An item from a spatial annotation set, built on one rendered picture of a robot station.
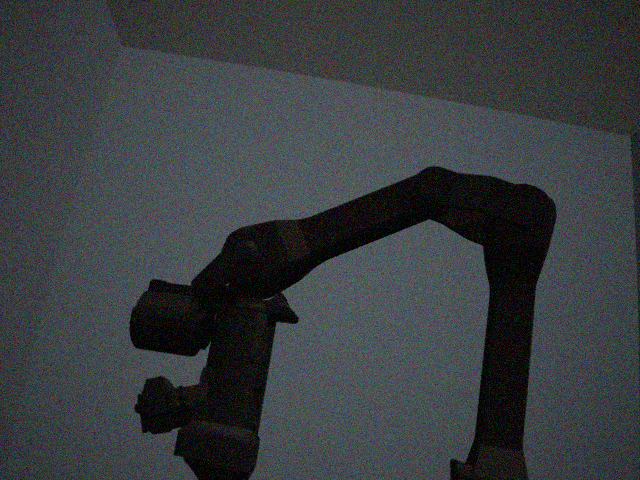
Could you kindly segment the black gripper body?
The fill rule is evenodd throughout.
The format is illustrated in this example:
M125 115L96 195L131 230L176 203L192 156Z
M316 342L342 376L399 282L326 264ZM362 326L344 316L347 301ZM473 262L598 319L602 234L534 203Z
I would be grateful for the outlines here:
M210 380L207 422L192 420L178 430L175 456L255 468L268 368L207 358Z

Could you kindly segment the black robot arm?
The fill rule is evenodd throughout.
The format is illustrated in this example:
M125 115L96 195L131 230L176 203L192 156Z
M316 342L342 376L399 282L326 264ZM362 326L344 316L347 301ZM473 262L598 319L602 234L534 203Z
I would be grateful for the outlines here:
M556 217L536 186L429 166L311 217L233 231L192 286L150 281L131 313L131 342L194 357L211 341L208 358L269 368L276 322L299 320L280 292L328 259L433 220L483 246L490 287L474 439L465 463L451 460L450 480L529 480L523 438L535 291ZM207 422L204 374L176 389L163 376L147 378L134 406L143 433Z

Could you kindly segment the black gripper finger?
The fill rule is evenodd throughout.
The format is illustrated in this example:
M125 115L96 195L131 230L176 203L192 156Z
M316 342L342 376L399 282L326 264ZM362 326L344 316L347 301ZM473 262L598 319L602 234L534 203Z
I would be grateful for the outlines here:
M184 458L198 480L249 480L254 468Z

